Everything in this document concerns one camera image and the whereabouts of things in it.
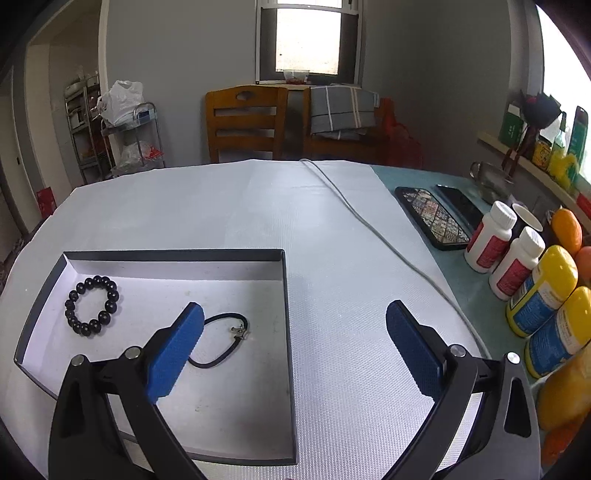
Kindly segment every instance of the plaid cloth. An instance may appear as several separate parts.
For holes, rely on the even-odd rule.
[[[358,87],[311,87],[310,133],[337,140],[358,140],[375,127],[379,95]]]

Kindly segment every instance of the wooden chair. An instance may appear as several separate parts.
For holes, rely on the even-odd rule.
[[[369,129],[362,140],[334,140],[318,135],[310,134],[311,105],[310,89],[304,90],[303,121],[304,121],[304,156],[329,155],[345,160],[353,160],[362,163],[381,164],[381,147],[385,136],[381,125],[384,117],[384,101],[375,109],[376,127]]]
[[[285,130],[287,89],[282,87],[244,86],[216,92],[205,97],[207,112],[207,142],[212,163],[219,163],[220,150],[255,150],[273,152],[273,159],[281,159]],[[220,109],[249,109],[275,107],[275,115],[246,113],[216,115]],[[273,137],[265,137],[260,130],[274,130]],[[220,130],[248,130],[251,135],[218,135]]]

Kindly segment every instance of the white cable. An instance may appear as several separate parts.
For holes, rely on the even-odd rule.
[[[466,324],[466,327],[468,328],[468,330],[470,331],[470,333],[474,337],[476,343],[478,344],[481,354],[485,355],[487,358],[491,358],[491,354],[488,351],[488,348],[486,348],[484,341],[482,340],[482,338],[480,337],[480,335],[478,334],[478,332],[476,331],[474,326],[470,323],[470,320],[468,320],[466,315],[464,315],[464,312],[462,311],[460,306],[454,300],[452,300],[447,295],[447,293],[445,293],[439,287],[439,285],[437,285],[435,283],[435,281],[431,277],[429,277],[429,275],[427,275],[425,272],[420,270],[416,265],[411,263],[402,253],[400,253],[396,249],[396,247],[394,247],[390,242],[388,242],[388,240],[386,240],[381,233],[379,233],[365,218],[363,218],[357,212],[357,210],[355,210],[355,208],[353,208],[353,206],[349,203],[349,201],[347,200],[345,195],[343,195],[343,192],[340,191],[340,189],[335,185],[335,183],[328,177],[328,175],[326,173],[324,173],[324,171],[314,161],[309,160],[308,158],[302,158],[300,161],[304,164],[309,163],[309,164],[313,165],[322,174],[322,176],[324,178],[326,178],[326,180],[333,186],[333,188],[335,189],[334,191],[335,191],[335,193],[338,194],[339,199],[345,204],[345,206],[355,216],[355,218],[357,220],[359,220],[362,224],[364,224],[375,236],[377,236],[384,243],[384,245],[386,245],[386,247],[388,247],[400,260],[402,260],[404,262],[404,264],[406,266],[408,266],[411,270],[418,273],[421,277],[423,277],[425,280],[427,280],[429,285],[431,285],[435,289],[435,291],[437,293],[439,293],[439,295],[441,295],[445,299],[445,301],[447,301],[448,304],[453,307],[453,309],[457,312],[457,314],[460,316],[460,318],[464,321],[464,323]]]

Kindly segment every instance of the silver screw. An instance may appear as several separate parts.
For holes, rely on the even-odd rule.
[[[70,363],[73,367],[79,367],[84,363],[85,359],[86,357],[84,355],[76,355],[72,358],[72,361]]]
[[[125,357],[128,358],[129,360],[133,360],[134,358],[138,358],[139,355],[141,354],[142,350],[140,347],[138,346],[130,346],[126,351],[125,351]]]
[[[466,349],[462,345],[452,345],[449,351],[453,356],[463,357],[466,356]]]
[[[509,360],[509,362],[511,362],[512,364],[518,365],[519,362],[521,361],[521,359],[519,358],[519,355],[517,355],[515,352],[509,352],[507,354],[507,360]]]

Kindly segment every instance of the blue label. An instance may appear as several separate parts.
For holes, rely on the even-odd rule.
[[[525,281],[524,285],[526,291],[532,289],[534,280],[531,278],[531,275]],[[513,320],[522,332],[529,335],[540,328],[554,312],[555,310],[553,308],[546,305],[540,293],[535,292],[528,301],[520,305],[519,310],[513,314]]]
[[[547,321],[542,328],[530,338],[530,360],[534,370],[541,377],[549,374],[572,355],[566,351],[560,335],[556,316]]]

